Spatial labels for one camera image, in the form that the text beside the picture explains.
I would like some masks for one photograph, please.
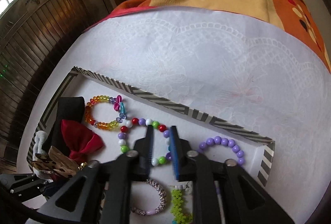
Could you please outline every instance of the multicolored bead bracelet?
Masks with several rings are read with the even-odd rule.
[[[114,105],[115,111],[120,111],[119,117],[116,118],[116,120],[113,120],[111,122],[105,123],[105,122],[98,122],[96,121],[91,114],[92,106],[96,105],[100,102],[108,102],[110,104]],[[126,111],[124,108],[124,104],[122,102],[122,96],[118,95],[116,98],[109,97],[106,95],[98,95],[94,96],[92,99],[90,99],[90,102],[86,104],[85,107],[85,121],[92,126],[102,129],[102,130],[108,130],[112,131],[114,128],[118,127],[120,123],[122,123],[123,119],[126,119]]]
[[[167,145],[170,144],[170,131],[167,130],[167,127],[163,124],[160,124],[158,121],[153,121],[152,119],[144,119],[144,118],[133,118],[132,120],[127,120],[124,122],[124,126],[120,128],[121,132],[118,134],[119,138],[119,145],[121,147],[122,153],[127,152],[129,147],[126,144],[126,139],[127,139],[127,133],[129,129],[134,126],[134,125],[140,125],[140,126],[148,126],[152,125],[154,129],[158,129],[160,132],[163,133],[163,137],[166,138],[166,143]],[[161,156],[159,158],[152,158],[152,165],[157,166],[159,164],[165,164],[167,161],[171,161],[171,154],[168,152],[165,156]]]
[[[160,197],[160,205],[154,210],[148,210],[148,211],[141,210],[136,207],[132,207],[131,212],[137,215],[142,215],[142,216],[155,215],[157,213],[160,213],[166,206],[167,193],[165,192],[164,188],[156,180],[153,179],[148,179],[146,183],[158,191],[158,196]]]
[[[222,145],[222,146],[228,146],[232,148],[232,151],[236,153],[238,157],[238,164],[243,165],[245,163],[244,159],[244,151],[240,149],[238,145],[236,145],[236,142],[233,139],[228,140],[227,138],[220,138],[219,136],[216,136],[215,138],[208,138],[206,142],[201,142],[199,144],[199,152],[203,153],[204,150],[208,148],[208,146],[214,146],[214,145]]]

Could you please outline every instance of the orange beaded bracelet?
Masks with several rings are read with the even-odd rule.
[[[97,104],[99,102],[108,102],[110,104],[114,104],[114,110],[117,107],[117,104],[121,103],[121,105],[123,107],[123,111],[120,111],[120,117],[117,117],[116,120],[113,120],[108,123],[97,122],[92,117],[91,110],[92,110],[92,106],[94,106],[95,104]],[[120,125],[120,123],[122,122],[122,119],[126,118],[124,105],[122,103],[122,96],[118,95],[116,98],[109,97],[106,95],[94,96],[92,99],[90,99],[90,102],[88,102],[86,104],[84,116],[85,116],[85,121],[87,123],[93,125],[94,127],[98,128],[98,129],[102,129],[102,130],[112,131],[113,129],[115,129],[116,127],[118,127]]]

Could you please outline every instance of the red bow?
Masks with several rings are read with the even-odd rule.
[[[89,128],[74,120],[62,120],[61,131],[63,140],[71,150],[69,158],[81,164],[86,161],[86,155],[102,148],[100,136]]]

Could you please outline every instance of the red bead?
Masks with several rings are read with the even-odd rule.
[[[121,127],[121,132],[126,133],[129,129],[126,126]]]
[[[133,124],[133,125],[137,125],[138,122],[139,122],[139,119],[137,119],[137,118],[133,118],[131,121],[132,121],[132,124]]]
[[[165,126],[165,125],[163,125],[163,124],[161,124],[161,125],[158,126],[158,130],[159,130],[160,132],[162,132],[162,133],[163,133],[166,129],[167,129],[167,126]]]

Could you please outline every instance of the black cable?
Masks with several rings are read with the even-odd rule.
[[[47,216],[47,215],[38,213],[37,211],[30,209],[29,207],[23,205],[20,201],[13,198],[3,188],[3,186],[0,186],[0,199],[4,203],[6,203],[7,206],[13,208],[17,212],[20,212],[24,216],[31,218],[37,222],[43,223],[43,224],[91,224],[91,223],[86,223],[86,222],[59,219],[59,218],[55,218],[55,217],[51,217],[51,216]]]

